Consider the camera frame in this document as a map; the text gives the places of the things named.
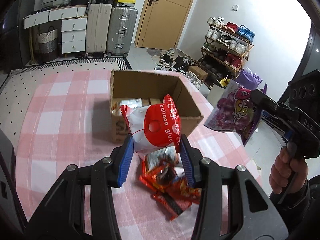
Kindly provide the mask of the right hand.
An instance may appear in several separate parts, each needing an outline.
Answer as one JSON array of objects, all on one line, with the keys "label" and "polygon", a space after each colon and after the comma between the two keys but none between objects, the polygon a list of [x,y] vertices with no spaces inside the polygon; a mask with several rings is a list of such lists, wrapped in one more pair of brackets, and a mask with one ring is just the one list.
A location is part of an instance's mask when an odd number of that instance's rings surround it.
[{"label": "right hand", "polygon": [[291,159],[286,147],[280,150],[271,168],[269,183],[273,193],[280,194],[288,185],[291,174],[296,173],[296,179],[289,193],[298,192],[307,180],[309,168],[305,160]]}]

